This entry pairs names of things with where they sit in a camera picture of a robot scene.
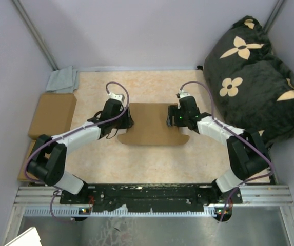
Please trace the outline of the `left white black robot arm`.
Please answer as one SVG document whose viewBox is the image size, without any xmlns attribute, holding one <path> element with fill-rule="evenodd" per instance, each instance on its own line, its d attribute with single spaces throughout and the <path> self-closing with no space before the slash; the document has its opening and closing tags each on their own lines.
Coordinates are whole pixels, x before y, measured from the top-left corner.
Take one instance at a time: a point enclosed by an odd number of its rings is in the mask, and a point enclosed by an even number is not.
<svg viewBox="0 0 294 246">
<path fill-rule="evenodd" d="M 25 171 L 44 184 L 71 193 L 77 203 L 88 200 L 86 183 L 65 171 L 67 157 L 75 150 L 100 140 L 113 129 L 129 129 L 134 125 L 128 106 L 117 99 L 108 99 L 98 111 L 80 127 L 60 135 L 39 136 L 27 159 Z"/>
</svg>

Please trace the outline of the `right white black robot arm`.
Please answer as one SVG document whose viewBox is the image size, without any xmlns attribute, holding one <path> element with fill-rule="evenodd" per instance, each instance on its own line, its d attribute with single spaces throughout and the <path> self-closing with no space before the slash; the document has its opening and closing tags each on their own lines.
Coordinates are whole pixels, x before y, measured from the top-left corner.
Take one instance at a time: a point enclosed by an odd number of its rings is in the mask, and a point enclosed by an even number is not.
<svg viewBox="0 0 294 246">
<path fill-rule="evenodd" d="M 193 96 L 179 99 L 178 105 L 168 107 L 167 124 L 208 136 L 223 144 L 228 151 L 230 168 L 218 177 L 211 197 L 223 203 L 229 191 L 270 166 L 267 149 L 257 132 L 232 127 L 209 113 L 201 113 Z"/>
</svg>

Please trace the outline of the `brown cardboard box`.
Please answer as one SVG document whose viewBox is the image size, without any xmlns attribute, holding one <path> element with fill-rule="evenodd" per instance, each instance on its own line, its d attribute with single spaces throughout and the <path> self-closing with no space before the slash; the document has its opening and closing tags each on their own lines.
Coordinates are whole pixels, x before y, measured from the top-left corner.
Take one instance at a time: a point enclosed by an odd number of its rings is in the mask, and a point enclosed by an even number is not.
<svg viewBox="0 0 294 246">
<path fill-rule="evenodd" d="M 179 128 L 167 124 L 167 103 L 131 103 L 130 114 L 134 125 L 126 133 L 117 136 L 126 145 L 181 146 L 190 136 L 182 134 Z"/>
</svg>

